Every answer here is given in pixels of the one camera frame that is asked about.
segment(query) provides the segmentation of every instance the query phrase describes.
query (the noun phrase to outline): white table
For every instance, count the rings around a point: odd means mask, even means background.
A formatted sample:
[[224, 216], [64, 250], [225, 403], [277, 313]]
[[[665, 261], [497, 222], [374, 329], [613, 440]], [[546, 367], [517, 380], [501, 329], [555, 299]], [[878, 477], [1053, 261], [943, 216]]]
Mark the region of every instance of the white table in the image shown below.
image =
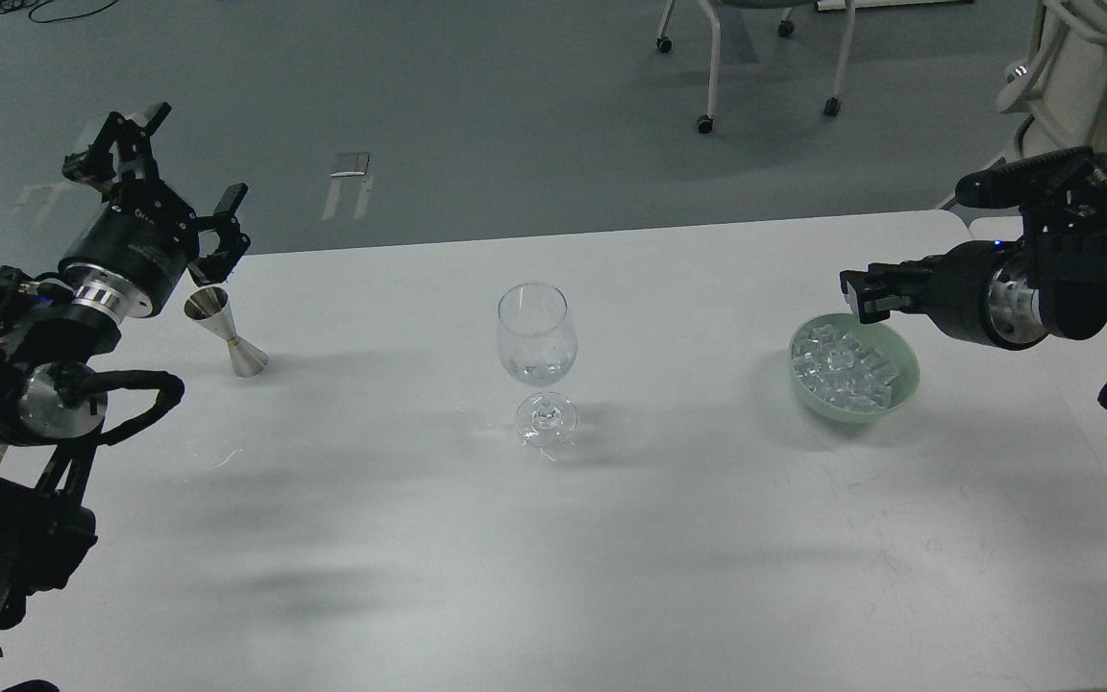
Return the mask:
[[[899, 316], [903, 411], [792, 396], [783, 350], [844, 310], [837, 272], [966, 239], [917, 211], [251, 256], [251, 380], [184, 286], [93, 362], [186, 400], [102, 451], [101, 544], [0, 634], [0, 688], [1107, 688], [1107, 448], [1067, 399], [1093, 380]], [[557, 390], [583, 425], [549, 456], [493, 345], [523, 280], [579, 328]]]

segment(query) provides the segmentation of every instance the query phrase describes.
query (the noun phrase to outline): black cable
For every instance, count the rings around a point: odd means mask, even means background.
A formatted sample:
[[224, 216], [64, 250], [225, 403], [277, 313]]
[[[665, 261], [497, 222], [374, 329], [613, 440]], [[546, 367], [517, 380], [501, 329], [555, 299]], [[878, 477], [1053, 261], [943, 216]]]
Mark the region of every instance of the black cable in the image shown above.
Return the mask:
[[108, 10], [110, 8], [113, 8], [115, 4], [118, 3], [118, 0], [110, 0], [108, 3], [105, 3], [105, 6], [102, 6], [102, 8], [92, 10], [92, 12], [84, 12], [83, 14], [71, 14], [71, 17], [69, 18], [38, 19], [33, 17], [33, 13], [35, 13], [37, 10], [44, 8], [45, 4], [50, 4], [54, 0], [40, 0], [37, 4], [32, 6], [32, 9], [28, 10], [28, 18], [31, 19], [33, 23], [39, 23], [39, 25], [51, 25], [54, 22], [66, 22], [70, 21], [71, 19], [91, 18], [92, 14], [104, 12], [105, 10]]

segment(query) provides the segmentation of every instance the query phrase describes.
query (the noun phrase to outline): bowl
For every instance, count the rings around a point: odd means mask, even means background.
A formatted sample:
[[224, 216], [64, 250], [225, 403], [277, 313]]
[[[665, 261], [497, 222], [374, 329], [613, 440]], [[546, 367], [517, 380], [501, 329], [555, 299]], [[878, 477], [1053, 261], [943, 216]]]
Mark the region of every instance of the bowl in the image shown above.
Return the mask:
[[[796, 355], [794, 345], [797, 342], [798, 334], [814, 328], [823, 327], [823, 324], [834, 324], [841, 332], [852, 333], [861, 342], [862, 347], [884, 352], [888, 360], [896, 368], [899, 368], [899, 376], [894, 381], [891, 381], [891, 406], [875, 412], [853, 412], [838, 406], [838, 404], [827, 402], [826, 399], [819, 397], [818, 394], [805, 385], [805, 382], [800, 380], [794, 368], [794, 355]], [[808, 406], [809, 411], [816, 412], [823, 417], [848, 422], [849, 424], [866, 424], [866, 422], [878, 421], [883, 416], [891, 415], [891, 412], [897, 411], [897, 409], [908, 403], [909, 399], [913, 397], [913, 394], [917, 393], [917, 385], [921, 381], [917, 353], [913, 352], [913, 348], [908, 344], [908, 341], [904, 341], [903, 337], [900, 337], [896, 330], [887, 327], [887, 324], [861, 324], [861, 321], [857, 320], [856, 316], [849, 314], [849, 312], [818, 316], [807, 321], [807, 323], [800, 324], [797, 331], [792, 333], [790, 340], [788, 340], [787, 362], [788, 375], [792, 376], [792, 386], [794, 386], [794, 391], [796, 391], [800, 402], [805, 406]]]

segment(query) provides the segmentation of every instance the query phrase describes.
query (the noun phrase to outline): chair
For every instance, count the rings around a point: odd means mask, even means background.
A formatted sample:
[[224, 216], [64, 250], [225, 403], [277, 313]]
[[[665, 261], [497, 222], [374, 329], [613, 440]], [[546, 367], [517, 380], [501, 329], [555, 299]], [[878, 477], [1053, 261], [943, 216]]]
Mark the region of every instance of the chair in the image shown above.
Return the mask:
[[997, 95], [1027, 113], [1003, 161], [1088, 145], [1107, 156], [1107, 9], [1096, 0], [1041, 0], [1027, 61]]
[[[706, 135], [712, 131], [713, 124], [716, 122], [716, 91], [718, 84], [720, 75], [720, 17], [716, 14], [716, 8], [721, 4], [730, 6], [730, 8], [742, 8], [742, 9], [777, 9], [785, 8], [785, 13], [780, 19], [780, 28], [778, 28], [778, 34], [783, 39], [792, 35], [794, 32], [794, 22], [792, 22], [792, 12], [797, 4], [809, 4], [814, 0], [696, 0], [700, 8], [703, 8], [703, 12], [707, 14], [707, 21], [711, 22], [711, 70], [707, 73], [707, 113], [700, 115], [699, 120], [695, 122], [695, 130], [697, 130], [702, 135]], [[840, 59], [839, 64], [835, 68], [835, 87], [831, 89], [831, 97], [827, 99], [827, 105], [823, 109], [823, 114], [836, 115], [840, 112], [840, 92], [844, 91], [844, 70], [848, 65], [848, 51], [852, 48], [852, 27], [856, 24], [856, 7], [853, 6], [855, 0], [845, 0], [845, 9], [848, 10], [848, 21], [845, 23], [844, 28], [844, 41], [840, 44]], [[669, 18], [673, 14], [673, 4], [676, 0], [669, 0], [669, 4], [665, 6], [664, 17], [660, 18], [660, 29], [658, 34], [655, 34], [655, 48], [661, 53], [668, 53], [673, 49], [673, 41], [664, 34], [664, 31], [669, 28]]]

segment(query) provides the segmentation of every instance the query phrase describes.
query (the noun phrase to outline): stainless steel jigger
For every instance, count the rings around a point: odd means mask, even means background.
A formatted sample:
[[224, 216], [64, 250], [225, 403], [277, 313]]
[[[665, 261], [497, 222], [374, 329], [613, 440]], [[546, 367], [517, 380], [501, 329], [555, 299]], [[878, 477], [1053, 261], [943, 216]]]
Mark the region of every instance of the stainless steel jigger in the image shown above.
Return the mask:
[[229, 311], [229, 293], [224, 288], [201, 288], [186, 299], [182, 308], [195, 324], [207, 329], [229, 345], [229, 363], [237, 376], [255, 376], [267, 368], [267, 353], [237, 334], [234, 314]]

